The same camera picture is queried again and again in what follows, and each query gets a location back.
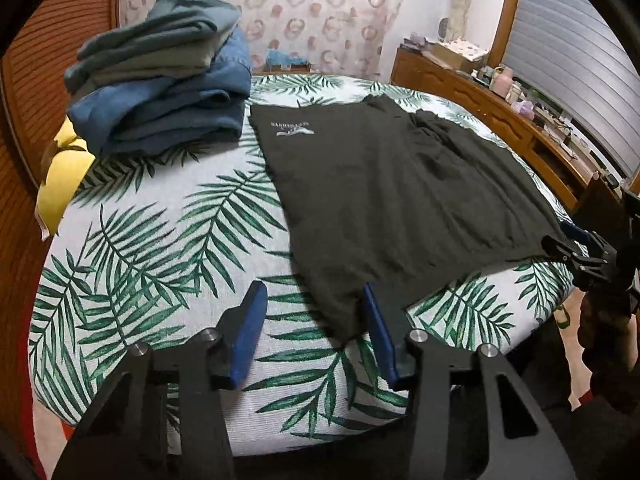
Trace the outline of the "grey roller window blind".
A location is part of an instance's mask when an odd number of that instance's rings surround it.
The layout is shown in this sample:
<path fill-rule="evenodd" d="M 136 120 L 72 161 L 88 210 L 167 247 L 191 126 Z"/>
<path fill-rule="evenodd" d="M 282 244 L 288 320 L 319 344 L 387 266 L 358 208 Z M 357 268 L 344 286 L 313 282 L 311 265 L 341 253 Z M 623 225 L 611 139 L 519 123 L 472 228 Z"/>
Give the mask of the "grey roller window blind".
<path fill-rule="evenodd" d="M 503 63 L 562 106 L 625 174 L 639 166 L 639 75 L 588 0 L 518 0 Z"/>

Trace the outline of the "black pants with white logo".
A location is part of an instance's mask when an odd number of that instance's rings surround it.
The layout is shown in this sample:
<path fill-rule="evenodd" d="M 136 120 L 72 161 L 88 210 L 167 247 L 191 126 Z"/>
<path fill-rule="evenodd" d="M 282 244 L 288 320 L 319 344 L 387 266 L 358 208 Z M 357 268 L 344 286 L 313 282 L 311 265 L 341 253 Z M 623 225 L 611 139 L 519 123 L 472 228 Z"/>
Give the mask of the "black pants with white logo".
<path fill-rule="evenodd" d="M 388 96 L 250 111 L 297 270 L 334 336 L 363 294 L 405 309 L 466 274 L 539 257 L 560 222 L 506 149 Z"/>

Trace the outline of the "wooden slatted headboard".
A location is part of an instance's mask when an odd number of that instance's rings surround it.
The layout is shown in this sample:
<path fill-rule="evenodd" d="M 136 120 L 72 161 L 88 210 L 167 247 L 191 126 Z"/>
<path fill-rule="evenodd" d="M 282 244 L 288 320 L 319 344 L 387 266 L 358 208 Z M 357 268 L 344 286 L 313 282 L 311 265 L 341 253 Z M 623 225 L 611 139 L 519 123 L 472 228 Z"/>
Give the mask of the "wooden slatted headboard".
<path fill-rule="evenodd" d="M 27 336 L 49 249 L 34 217 L 41 157 L 64 118 L 64 70 L 117 17 L 118 0 L 1 0 L 1 434 L 35 471 Z"/>

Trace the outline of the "folded grey-green pants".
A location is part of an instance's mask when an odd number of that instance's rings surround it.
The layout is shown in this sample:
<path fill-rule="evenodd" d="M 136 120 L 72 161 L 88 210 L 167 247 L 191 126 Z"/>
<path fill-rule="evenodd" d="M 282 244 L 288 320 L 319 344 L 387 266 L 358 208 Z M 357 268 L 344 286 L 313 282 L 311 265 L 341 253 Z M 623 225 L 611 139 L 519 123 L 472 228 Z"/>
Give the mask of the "folded grey-green pants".
<path fill-rule="evenodd" d="M 222 0 L 155 0 L 145 20 L 102 32 L 77 52 L 64 74 L 69 94 L 87 82 L 158 76 L 183 78 L 204 72 L 231 36 L 241 11 Z"/>

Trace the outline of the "leaf print bed sheet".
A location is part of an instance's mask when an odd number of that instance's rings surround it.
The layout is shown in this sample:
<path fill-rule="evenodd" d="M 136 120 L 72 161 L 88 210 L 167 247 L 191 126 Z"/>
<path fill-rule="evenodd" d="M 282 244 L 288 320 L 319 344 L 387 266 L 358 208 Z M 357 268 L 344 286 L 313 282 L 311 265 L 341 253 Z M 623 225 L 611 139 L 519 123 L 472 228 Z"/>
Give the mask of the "leaf print bed sheet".
<path fill-rule="evenodd" d="M 224 397 L 238 455 L 331 442 L 391 422 L 407 397 L 367 337 L 340 346 L 293 268 L 277 191 L 251 128 L 231 144 L 100 162 L 67 207 L 43 266 L 28 359 L 36 399 L 77 424 L 130 344 L 181 344 L 251 282 L 268 310 L 242 388 Z"/>

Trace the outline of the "yellow pillow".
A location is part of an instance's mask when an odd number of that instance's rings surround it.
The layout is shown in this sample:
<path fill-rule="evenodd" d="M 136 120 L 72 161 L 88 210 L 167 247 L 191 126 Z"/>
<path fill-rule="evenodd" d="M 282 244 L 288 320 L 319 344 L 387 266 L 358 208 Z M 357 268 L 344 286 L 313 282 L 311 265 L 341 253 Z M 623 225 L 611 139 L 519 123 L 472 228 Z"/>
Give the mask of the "yellow pillow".
<path fill-rule="evenodd" d="M 58 232 L 64 212 L 96 160 L 87 142 L 78 136 L 70 118 L 43 152 L 35 218 L 44 242 Z"/>

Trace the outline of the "folded blue denim jeans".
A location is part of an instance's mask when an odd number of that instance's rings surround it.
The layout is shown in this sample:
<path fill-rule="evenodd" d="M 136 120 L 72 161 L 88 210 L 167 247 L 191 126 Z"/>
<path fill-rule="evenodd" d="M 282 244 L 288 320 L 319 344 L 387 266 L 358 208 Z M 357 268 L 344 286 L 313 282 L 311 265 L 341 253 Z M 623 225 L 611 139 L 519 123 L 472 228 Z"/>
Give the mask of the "folded blue denim jeans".
<path fill-rule="evenodd" d="M 152 156 L 195 141 L 239 140 L 251 85 L 250 51 L 236 28 L 206 72 L 109 84 L 66 115 L 93 155 Z"/>

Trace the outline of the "pink thermos jug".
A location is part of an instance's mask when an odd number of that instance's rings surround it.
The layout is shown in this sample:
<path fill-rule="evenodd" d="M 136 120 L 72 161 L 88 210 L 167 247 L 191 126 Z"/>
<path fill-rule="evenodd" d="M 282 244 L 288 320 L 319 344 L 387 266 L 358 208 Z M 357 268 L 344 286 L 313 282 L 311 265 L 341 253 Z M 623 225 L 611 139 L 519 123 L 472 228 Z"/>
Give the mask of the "pink thermos jug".
<path fill-rule="evenodd" d="M 513 70 L 505 65 L 499 65 L 494 70 L 490 90 L 497 96 L 506 99 L 513 82 Z"/>

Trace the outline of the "cardboard box on cabinet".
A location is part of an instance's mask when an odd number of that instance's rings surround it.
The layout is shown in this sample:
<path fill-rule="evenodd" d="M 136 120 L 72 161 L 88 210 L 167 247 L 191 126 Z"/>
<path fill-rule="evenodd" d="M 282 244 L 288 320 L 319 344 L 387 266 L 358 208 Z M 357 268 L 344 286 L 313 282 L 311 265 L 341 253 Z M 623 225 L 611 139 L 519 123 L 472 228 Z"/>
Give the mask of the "cardboard box on cabinet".
<path fill-rule="evenodd" d="M 487 50 L 465 39 L 436 42 L 431 45 L 430 53 L 448 70 L 460 70 L 467 74 L 482 67 L 488 58 Z"/>

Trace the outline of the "wooden sideboard cabinet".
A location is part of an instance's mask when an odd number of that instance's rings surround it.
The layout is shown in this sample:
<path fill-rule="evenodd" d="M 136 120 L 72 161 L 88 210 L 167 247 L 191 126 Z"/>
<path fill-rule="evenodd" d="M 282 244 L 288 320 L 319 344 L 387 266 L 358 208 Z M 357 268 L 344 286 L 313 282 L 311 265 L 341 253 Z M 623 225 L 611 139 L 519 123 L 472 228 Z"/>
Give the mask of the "wooden sideboard cabinet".
<path fill-rule="evenodd" d="M 506 141 L 571 214 L 582 210 L 602 212 L 620 206 L 620 200 L 602 179 L 581 174 L 558 144 L 531 120 L 516 114 L 494 92 L 403 46 L 396 51 L 390 82 L 441 96 L 464 107 Z"/>

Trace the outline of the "blue item in box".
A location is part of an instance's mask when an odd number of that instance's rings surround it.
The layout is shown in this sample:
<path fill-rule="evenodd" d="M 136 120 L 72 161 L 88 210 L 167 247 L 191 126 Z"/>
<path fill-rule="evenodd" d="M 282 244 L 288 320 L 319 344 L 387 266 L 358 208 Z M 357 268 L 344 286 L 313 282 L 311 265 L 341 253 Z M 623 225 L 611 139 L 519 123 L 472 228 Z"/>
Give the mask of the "blue item in box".
<path fill-rule="evenodd" d="M 303 72 L 311 71 L 311 64 L 306 58 L 289 55 L 281 50 L 270 49 L 267 53 L 264 70 L 266 72 Z"/>

